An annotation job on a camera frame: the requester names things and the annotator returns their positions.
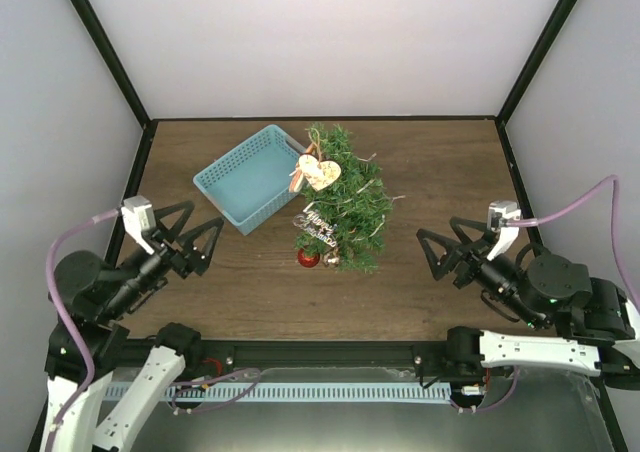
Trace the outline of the red ball ornament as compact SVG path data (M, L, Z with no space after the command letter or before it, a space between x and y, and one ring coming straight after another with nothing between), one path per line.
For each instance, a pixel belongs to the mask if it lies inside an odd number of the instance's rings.
M313 268L320 262L320 255L318 253L309 253L303 248L297 251L297 261L305 268Z

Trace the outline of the small green christmas tree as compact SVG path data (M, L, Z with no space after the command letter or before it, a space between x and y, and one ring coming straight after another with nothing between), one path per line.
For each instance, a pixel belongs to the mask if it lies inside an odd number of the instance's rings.
M320 262L327 252L337 249L340 265L334 269L369 273L377 268L384 249L383 233L393 210L395 198L389 195L381 178L381 169L372 156L360 157L351 143L351 133L339 124L313 123L307 129L321 130L321 145L331 160L342 168L341 177L327 189L315 192L303 182L300 194L305 205L301 214L316 211L335 226L337 247L331 248L297 228L294 249L318 253Z

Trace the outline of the brown heart ornament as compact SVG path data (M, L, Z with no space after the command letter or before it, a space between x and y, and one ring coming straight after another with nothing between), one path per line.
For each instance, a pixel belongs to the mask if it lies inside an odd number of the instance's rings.
M342 168L336 161L331 160L322 148L320 129L312 127L308 135L311 148L299 157L297 170L315 192L320 192L338 181Z

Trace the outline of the gingerbread figure ornament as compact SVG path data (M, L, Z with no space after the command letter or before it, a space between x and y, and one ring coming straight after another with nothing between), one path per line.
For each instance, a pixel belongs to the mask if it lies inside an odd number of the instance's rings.
M311 143L303 152L304 155L314 155L317 146L315 143ZM296 163L294 171L290 174L291 181L289 183L288 191L290 193L299 193L303 187L305 180L303 172L301 171L299 163Z

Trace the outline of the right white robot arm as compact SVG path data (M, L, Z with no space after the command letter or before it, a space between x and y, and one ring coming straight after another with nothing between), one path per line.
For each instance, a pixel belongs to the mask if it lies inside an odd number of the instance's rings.
M447 275L463 289L533 336L457 326L448 330L444 363L453 379L492 369L544 367L639 388L639 312L615 283L591 276L584 264L529 243L509 257L506 232L452 217L446 237L420 229L417 240L434 279Z

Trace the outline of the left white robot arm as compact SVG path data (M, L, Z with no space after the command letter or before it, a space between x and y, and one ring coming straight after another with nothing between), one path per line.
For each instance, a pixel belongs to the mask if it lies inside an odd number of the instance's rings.
M130 197L64 232L50 246L45 276L58 322L45 361L41 450L128 451L165 390L180 377L200 375L205 354L201 334L169 323L156 333L122 402L106 419L98 418L129 336L121 320L164 288L169 273L186 279L203 275L211 265L224 220L216 217L187 229L193 210L191 201L156 210L144 197ZM88 250L58 258L67 239L116 218L122 218L136 244L119 265Z

